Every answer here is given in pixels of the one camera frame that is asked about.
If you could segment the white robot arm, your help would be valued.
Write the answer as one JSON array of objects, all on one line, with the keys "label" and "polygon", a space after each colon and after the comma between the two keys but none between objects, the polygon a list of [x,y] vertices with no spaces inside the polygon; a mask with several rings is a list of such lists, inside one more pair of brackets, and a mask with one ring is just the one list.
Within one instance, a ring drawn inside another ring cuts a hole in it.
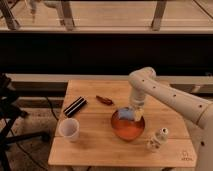
[{"label": "white robot arm", "polygon": [[155,77],[156,72],[151,67],[129,74],[130,106],[141,108],[146,95],[150,95],[199,126],[203,135],[195,171],[213,171],[213,102],[161,84]]}]

